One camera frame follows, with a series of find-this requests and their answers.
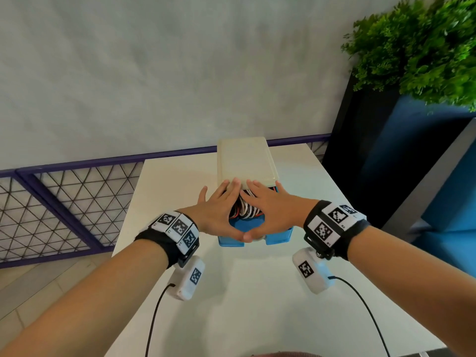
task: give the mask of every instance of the person's right hand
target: person's right hand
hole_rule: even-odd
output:
[[[278,181],[276,182],[278,193],[257,180],[247,180],[246,184],[255,197],[241,191],[241,198],[248,204],[260,209],[265,215],[263,224],[243,235],[243,241],[246,243],[267,234],[284,232],[292,226],[303,227],[309,212],[318,202],[315,199],[306,199],[289,194]]]

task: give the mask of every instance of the person's right arm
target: person's right arm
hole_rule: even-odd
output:
[[[279,182],[279,193],[247,183],[256,198],[241,193],[242,198],[266,216],[265,223],[245,233],[247,242],[291,226],[302,228],[318,202],[288,194]],[[476,279],[374,227],[352,239],[348,259],[456,354],[476,356]]]

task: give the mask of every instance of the blue container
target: blue container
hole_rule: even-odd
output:
[[[242,232],[247,232],[253,228],[259,227],[261,224],[263,224],[264,221],[264,215],[257,216],[252,219],[235,218],[230,219],[230,225],[238,230],[241,230]],[[289,228],[288,230],[281,233],[266,235],[264,239],[268,246],[279,243],[287,243],[291,239],[292,232],[293,228]],[[245,246],[245,243],[239,242],[238,240],[235,240],[230,237],[218,237],[218,244],[220,246]]]

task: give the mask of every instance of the wristband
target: wristband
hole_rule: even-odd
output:
[[[169,258],[167,268],[176,263],[183,268],[200,245],[197,225],[190,217],[176,211],[155,218],[134,240],[138,239],[160,245]]]
[[[363,214],[348,205],[320,200],[304,222],[304,240],[321,258],[336,255],[348,260],[350,241],[369,225]]]

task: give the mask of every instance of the white device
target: white device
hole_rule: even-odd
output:
[[[183,268],[178,264],[175,264],[174,267],[174,273],[172,273],[167,284],[175,284],[175,287],[168,288],[167,293],[175,299],[187,301],[192,298],[195,288],[205,271],[205,263],[200,257],[193,256]]]
[[[277,171],[264,137],[219,140],[217,162],[218,185],[237,177],[243,190],[248,189],[247,179],[258,180],[267,187],[276,186]]]
[[[328,278],[332,274],[325,259],[319,258],[310,246],[295,252],[293,263],[312,293],[319,294],[334,285],[335,280]]]

